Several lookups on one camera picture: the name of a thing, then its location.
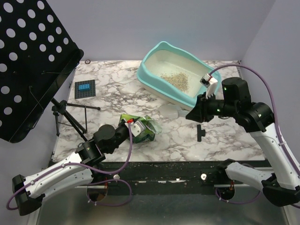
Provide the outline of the black bag clip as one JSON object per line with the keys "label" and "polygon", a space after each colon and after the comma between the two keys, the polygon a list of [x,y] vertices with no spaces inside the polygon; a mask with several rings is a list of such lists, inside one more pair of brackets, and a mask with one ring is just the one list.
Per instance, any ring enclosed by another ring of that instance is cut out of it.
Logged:
{"label": "black bag clip", "polygon": [[202,128],[201,124],[197,125],[197,141],[201,142],[202,141],[202,137],[206,136],[206,131],[205,129]]}

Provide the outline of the clear plastic scoop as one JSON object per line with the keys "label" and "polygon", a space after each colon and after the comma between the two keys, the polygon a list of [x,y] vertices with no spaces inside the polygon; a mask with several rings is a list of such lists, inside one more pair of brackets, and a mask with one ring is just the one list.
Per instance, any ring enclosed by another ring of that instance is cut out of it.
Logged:
{"label": "clear plastic scoop", "polygon": [[179,117],[185,118],[186,115],[189,113],[189,111],[183,110],[177,105],[162,105],[158,108],[158,110],[163,117],[169,119],[177,119]]}

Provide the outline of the teal white litter box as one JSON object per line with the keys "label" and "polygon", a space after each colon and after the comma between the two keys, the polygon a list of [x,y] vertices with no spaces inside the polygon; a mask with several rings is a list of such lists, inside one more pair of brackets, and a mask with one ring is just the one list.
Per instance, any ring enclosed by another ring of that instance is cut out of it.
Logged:
{"label": "teal white litter box", "polygon": [[[190,111],[198,95],[206,92],[200,79],[213,68],[191,53],[175,47],[166,41],[159,42],[143,58],[136,76],[142,86],[154,95]],[[161,75],[185,73],[189,88],[182,92]]]}

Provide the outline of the green litter bag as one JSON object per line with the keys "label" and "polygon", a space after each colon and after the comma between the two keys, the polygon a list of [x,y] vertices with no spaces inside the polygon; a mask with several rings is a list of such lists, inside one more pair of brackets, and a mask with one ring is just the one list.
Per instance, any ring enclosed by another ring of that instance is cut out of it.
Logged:
{"label": "green litter bag", "polygon": [[131,123],[131,132],[133,136],[133,143],[152,142],[155,139],[155,135],[161,134],[161,126],[150,116],[145,115],[144,117],[134,116],[129,114],[122,114],[119,122]]}

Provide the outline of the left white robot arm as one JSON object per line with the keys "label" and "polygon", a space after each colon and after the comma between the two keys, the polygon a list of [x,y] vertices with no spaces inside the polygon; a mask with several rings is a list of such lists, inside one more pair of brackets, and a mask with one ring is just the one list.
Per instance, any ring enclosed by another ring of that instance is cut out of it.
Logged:
{"label": "left white robot arm", "polygon": [[31,214],[42,206],[42,202],[55,193],[80,185],[99,185],[103,182],[104,174],[113,176],[122,171],[128,164],[115,171],[103,171],[100,163],[106,154],[112,154],[126,139],[133,141],[133,120],[119,124],[117,128],[103,125],[94,133],[92,139],[84,142],[69,156],[60,162],[31,176],[17,175],[12,179],[13,195],[10,202],[15,200],[20,216]]}

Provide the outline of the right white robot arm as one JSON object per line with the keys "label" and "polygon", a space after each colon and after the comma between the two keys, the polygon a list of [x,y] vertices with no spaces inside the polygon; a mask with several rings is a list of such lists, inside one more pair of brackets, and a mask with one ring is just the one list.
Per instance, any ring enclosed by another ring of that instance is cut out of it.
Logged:
{"label": "right white robot arm", "polygon": [[225,184],[236,180],[252,186],[278,207],[299,203],[300,176],[284,153],[284,143],[276,133],[273,111],[265,103],[252,102],[248,83],[239,77],[223,80],[222,89],[222,100],[214,95],[198,95],[186,119],[203,123],[215,116],[234,118],[260,146],[273,172],[262,172],[227,159],[213,173],[217,182]]}

